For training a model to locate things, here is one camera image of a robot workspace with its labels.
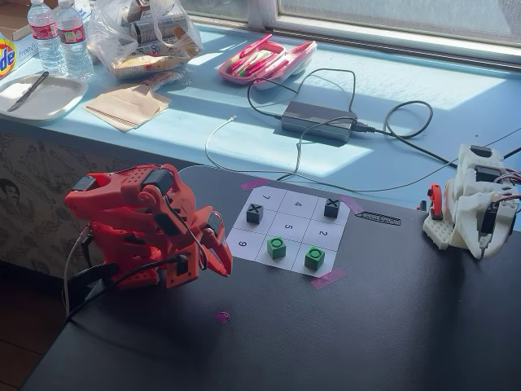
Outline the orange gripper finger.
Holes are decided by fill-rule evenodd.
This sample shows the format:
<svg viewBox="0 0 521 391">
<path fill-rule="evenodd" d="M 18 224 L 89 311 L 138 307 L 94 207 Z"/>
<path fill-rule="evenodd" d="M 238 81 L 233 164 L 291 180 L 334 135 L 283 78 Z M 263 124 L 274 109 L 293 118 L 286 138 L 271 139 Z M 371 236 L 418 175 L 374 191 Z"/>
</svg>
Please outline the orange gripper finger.
<svg viewBox="0 0 521 391">
<path fill-rule="evenodd" d="M 230 274 L 232 272 L 233 257 L 224 235 L 221 235 L 217 239 L 217 244 L 214 246 L 213 252 L 217 256 L 218 261 L 222 264 L 224 271 Z"/>
<path fill-rule="evenodd" d="M 221 276 L 225 276 L 225 277 L 229 276 L 230 274 L 227 274 L 224 271 L 222 264 L 218 261 L 217 256 L 213 252 L 213 248 L 217 244 L 217 241 L 213 240 L 213 239 L 203 239 L 202 244 L 203 244 L 203 249 L 204 249 L 204 256 L 203 256 L 204 268 L 210 269 Z"/>
</svg>

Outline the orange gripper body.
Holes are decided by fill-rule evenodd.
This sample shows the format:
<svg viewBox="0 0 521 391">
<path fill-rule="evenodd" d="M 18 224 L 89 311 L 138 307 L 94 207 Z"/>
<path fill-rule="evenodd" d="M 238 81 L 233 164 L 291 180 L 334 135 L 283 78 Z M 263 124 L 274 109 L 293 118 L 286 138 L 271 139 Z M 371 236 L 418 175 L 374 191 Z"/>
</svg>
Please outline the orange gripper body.
<svg viewBox="0 0 521 391">
<path fill-rule="evenodd" d="M 205 248 L 212 250 L 218 259 L 226 259 L 226 243 L 224 223 L 220 214 L 211 206 L 198 209 L 190 226 L 188 239 L 191 241 L 190 258 L 199 251 L 199 242 Z"/>
</svg>

